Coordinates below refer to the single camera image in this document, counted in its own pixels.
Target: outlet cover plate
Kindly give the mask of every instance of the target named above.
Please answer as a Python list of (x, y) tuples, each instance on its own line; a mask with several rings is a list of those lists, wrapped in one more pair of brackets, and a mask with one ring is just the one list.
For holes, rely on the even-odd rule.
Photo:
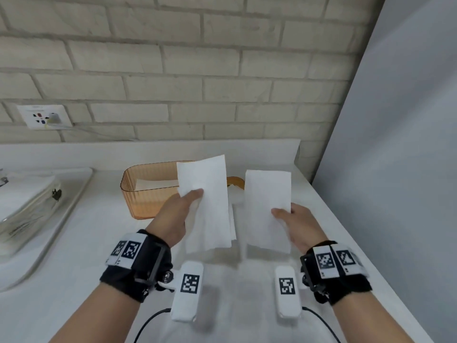
[[(27, 127), (32, 130), (61, 130), (73, 127), (63, 105), (16, 105)], [(51, 115), (58, 115), (60, 122), (57, 126), (48, 124)]]

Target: qr code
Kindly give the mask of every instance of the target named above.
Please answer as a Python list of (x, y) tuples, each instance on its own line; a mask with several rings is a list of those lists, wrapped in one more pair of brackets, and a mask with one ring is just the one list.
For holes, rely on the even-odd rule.
[(331, 253), (317, 254), (316, 257), (317, 257), (317, 261), (319, 263), (318, 266), (320, 269), (335, 267)]
[(111, 253), (111, 256), (118, 256), (126, 242), (127, 241), (119, 241), (119, 243), (117, 243), (117, 246), (114, 248), (113, 252)]
[(138, 250), (140, 248), (141, 242), (129, 241), (122, 253), (121, 257), (126, 257), (127, 259), (134, 259)]
[(200, 276), (197, 274), (184, 274), (182, 279), (181, 292), (197, 294), (199, 281)]
[(279, 278), (279, 289), (281, 295), (295, 295), (293, 278)]
[(353, 257), (351, 256), (351, 253), (349, 253), (349, 250), (338, 250), (336, 252), (338, 257), (341, 260), (341, 263), (343, 266), (348, 266), (348, 265), (355, 265), (356, 262), (354, 261)]

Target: ribbed container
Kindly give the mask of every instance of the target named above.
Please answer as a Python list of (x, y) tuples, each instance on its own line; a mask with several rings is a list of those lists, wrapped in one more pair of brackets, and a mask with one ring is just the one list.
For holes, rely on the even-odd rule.
[(178, 193), (178, 187), (135, 191), (137, 179), (143, 179), (145, 181), (177, 180), (178, 170), (176, 168), (176, 162), (159, 162), (127, 168), (122, 177), (121, 189), (132, 217), (138, 220), (154, 218), (162, 208), (164, 202), (171, 195)]

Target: person's right hand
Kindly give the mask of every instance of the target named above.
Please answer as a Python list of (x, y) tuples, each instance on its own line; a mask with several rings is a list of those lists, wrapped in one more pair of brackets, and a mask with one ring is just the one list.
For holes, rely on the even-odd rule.
[(287, 224), (290, 240), (302, 254), (306, 254), (308, 249), (316, 244), (328, 240), (316, 218), (306, 207), (292, 203), (291, 213), (278, 208), (273, 208), (271, 213)]

